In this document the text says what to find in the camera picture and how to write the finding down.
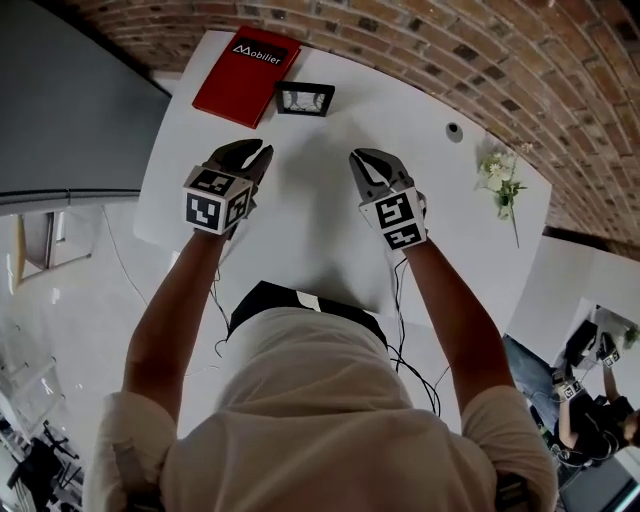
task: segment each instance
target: black chair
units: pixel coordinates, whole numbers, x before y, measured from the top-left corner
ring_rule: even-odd
[[[55,489],[57,487],[64,488],[79,471],[78,469],[66,483],[64,482],[70,464],[65,466],[56,456],[56,450],[72,459],[79,457],[63,447],[69,441],[68,438],[65,437],[61,440],[54,438],[49,429],[48,421],[44,422],[44,435],[51,444],[48,445],[40,439],[34,439],[29,454],[18,464],[7,482],[7,487],[13,489],[17,481],[20,480],[31,493],[38,512],[47,510],[49,501],[57,501],[54,496]]]
[[[54,451],[40,439],[34,439],[29,455],[18,464],[7,482],[7,487],[13,489],[20,480],[31,493],[38,512],[47,510],[47,503],[58,485],[57,477],[63,470],[63,464]]]

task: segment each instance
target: small photo frame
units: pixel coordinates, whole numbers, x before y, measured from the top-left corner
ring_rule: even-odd
[[[336,88],[303,82],[276,82],[276,106],[280,114],[326,116]]]

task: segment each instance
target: brick wall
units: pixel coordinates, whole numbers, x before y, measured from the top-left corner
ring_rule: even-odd
[[[63,1],[152,69],[242,24],[375,67],[531,143],[547,223],[640,257],[640,32],[619,0]]]

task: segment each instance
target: red notebook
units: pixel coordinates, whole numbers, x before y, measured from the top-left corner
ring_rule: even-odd
[[[284,78],[299,52],[298,41],[241,27],[202,84],[193,106],[255,128],[275,83]]]

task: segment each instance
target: flower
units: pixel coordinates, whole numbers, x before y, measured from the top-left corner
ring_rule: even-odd
[[[502,181],[499,174],[492,174],[487,180],[486,188],[498,192],[502,188]]]
[[[516,163],[517,157],[510,151],[489,153],[480,162],[475,190],[485,188],[494,193],[498,207],[498,218],[500,220],[511,219],[516,235],[516,245],[520,247],[513,205],[518,192],[526,187],[523,187],[521,182],[514,180]]]
[[[491,164],[489,166],[489,173],[492,177],[500,178],[501,181],[509,181],[511,179],[511,171],[502,164]]]

